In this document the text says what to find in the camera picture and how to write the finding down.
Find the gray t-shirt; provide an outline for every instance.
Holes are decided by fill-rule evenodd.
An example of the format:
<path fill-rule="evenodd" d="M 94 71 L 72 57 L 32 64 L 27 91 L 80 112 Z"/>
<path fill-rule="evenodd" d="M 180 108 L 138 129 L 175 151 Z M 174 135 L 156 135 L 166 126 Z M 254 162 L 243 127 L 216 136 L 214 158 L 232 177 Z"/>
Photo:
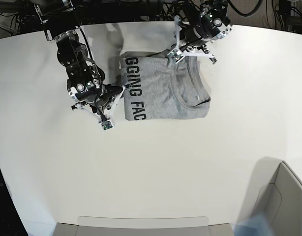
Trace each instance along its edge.
<path fill-rule="evenodd" d="M 127 120 L 193 119 L 208 113 L 210 97 L 196 57 L 178 64 L 155 56 L 122 58 L 121 77 L 124 85 L 131 84 L 124 92 Z"/>

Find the white tabletop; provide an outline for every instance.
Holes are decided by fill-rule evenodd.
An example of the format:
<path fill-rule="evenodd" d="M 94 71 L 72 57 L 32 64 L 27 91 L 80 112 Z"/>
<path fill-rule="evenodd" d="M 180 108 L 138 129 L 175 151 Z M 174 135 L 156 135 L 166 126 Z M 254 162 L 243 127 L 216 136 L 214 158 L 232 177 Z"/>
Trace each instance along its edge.
<path fill-rule="evenodd" d="M 158 52 L 173 22 L 85 27 L 94 59 L 115 80 L 119 54 Z M 281 160 L 302 180 L 302 35 L 234 26 L 200 59 L 205 118 L 126 121 L 116 129 L 72 111 L 66 71 L 42 32 L 0 40 L 0 167 L 24 222 L 79 216 L 250 216 Z"/>

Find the folded t-shirt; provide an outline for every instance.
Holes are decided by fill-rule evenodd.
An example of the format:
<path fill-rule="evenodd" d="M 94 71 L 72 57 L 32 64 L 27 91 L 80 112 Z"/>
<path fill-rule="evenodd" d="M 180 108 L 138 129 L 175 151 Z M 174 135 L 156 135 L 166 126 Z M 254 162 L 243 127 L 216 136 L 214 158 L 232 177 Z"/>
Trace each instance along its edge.
<path fill-rule="evenodd" d="M 178 64 L 168 58 L 121 58 L 121 77 L 127 120 L 193 119 L 205 117 L 210 97 L 197 68 L 196 57 L 185 57 Z"/>

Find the white table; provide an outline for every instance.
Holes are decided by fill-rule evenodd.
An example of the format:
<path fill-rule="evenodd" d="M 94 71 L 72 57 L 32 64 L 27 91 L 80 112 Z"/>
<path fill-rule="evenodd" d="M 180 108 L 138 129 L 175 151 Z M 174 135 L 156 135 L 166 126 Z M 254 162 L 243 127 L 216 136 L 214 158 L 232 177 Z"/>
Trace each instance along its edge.
<path fill-rule="evenodd" d="M 111 81 L 120 53 L 161 51 L 173 30 L 173 22 L 85 27 Z M 126 121 L 121 102 L 116 129 L 103 133 L 71 111 L 55 43 L 42 32 L 0 40 L 0 167 L 25 227 L 79 216 L 237 223 L 281 160 L 302 180 L 302 35 L 234 26 L 210 49 L 218 62 L 200 59 L 206 118 Z"/>

